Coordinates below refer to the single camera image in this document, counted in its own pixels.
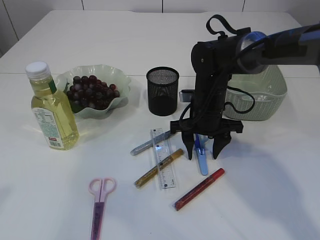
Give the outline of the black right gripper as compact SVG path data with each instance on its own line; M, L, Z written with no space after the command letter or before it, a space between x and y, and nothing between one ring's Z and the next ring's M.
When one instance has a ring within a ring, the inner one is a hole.
M231 142L231 132L241 134L244 125L240 120L231 120L219 118L213 122L198 121L192 123L191 118L185 118L182 121L175 120L170 122L170 133L175 134L181 132L182 142L187 150L188 159L193 157L193 147L195 144L194 134L214 137L212 145L213 159L217 159L220 152Z

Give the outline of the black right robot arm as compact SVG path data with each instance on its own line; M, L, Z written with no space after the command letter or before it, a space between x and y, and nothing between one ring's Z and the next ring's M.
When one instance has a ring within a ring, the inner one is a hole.
M170 131L181 132L189 157L193 155L195 134L213 139L212 154L217 158L230 143L231 132L243 131L241 121L223 118L232 75L259 74L269 65L318 65L320 26L308 25L271 35L244 29L232 37L200 41L191 51L191 63L196 77L185 108L189 117L172 121Z

